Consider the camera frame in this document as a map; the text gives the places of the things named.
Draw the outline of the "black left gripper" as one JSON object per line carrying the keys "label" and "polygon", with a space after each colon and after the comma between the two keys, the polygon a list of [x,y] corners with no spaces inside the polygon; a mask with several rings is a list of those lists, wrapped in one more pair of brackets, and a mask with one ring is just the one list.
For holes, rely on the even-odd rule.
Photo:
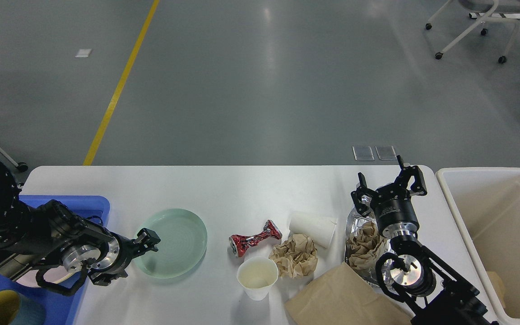
{"label": "black left gripper", "polygon": [[125,270],[132,260],[149,251],[157,252],[160,242],[159,235],[148,228],[141,228],[136,239],[113,235],[113,239],[103,245],[99,259],[92,262],[89,279],[94,285],[108,286],[114,280],[127,278]]}

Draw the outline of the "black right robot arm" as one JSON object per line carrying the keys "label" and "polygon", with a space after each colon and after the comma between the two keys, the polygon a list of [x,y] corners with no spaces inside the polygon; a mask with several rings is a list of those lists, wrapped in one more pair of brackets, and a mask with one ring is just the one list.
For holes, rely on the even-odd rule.
{"label": "black right robot arm", "polygon": [[372,276],[382,292],[405,303],[413,325],[488,325],[479,290],[418,240],[420,228],[412,197],[427,195],[419,166],[396,156],[400,172],[392,183],[367,187],[363,173],[351,198],[357,214],[373,215],[390,249],[377,258]]}

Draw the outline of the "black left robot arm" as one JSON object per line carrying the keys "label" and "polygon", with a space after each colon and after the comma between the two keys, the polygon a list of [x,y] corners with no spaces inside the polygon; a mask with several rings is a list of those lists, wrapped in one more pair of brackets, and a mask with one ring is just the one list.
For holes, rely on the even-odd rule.
{"label": "black left robot arm", "polygon": [[72,296],[87,279],[107,286],[127,277],[132,260],[158,251],[160,241],[148,228],[128,239],[57,200],[28,206],[12,172],[0,162],[0,275],[12,281],[35,270],[39,287]]}

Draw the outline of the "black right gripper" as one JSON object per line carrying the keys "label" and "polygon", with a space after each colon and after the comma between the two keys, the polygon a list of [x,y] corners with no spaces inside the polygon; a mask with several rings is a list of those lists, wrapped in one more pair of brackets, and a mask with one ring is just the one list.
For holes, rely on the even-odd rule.
{"label": "black right gripper", "polygon": [[379,233],[387,239],[398,235],[417,234],[420,226],[416,212],[413,209],[411,197],[427,195],[427,187],[421,169],[417,165],[410,165],[396,156],[400,173],[395,179],[396,185],[379,187],[376,196],[367,205],[362,198],[370,195],[365,175],[358,173],[359,183],[356,190],[351,192],[353,205],[357,213],[363,217],[369,216],[373,209]]}

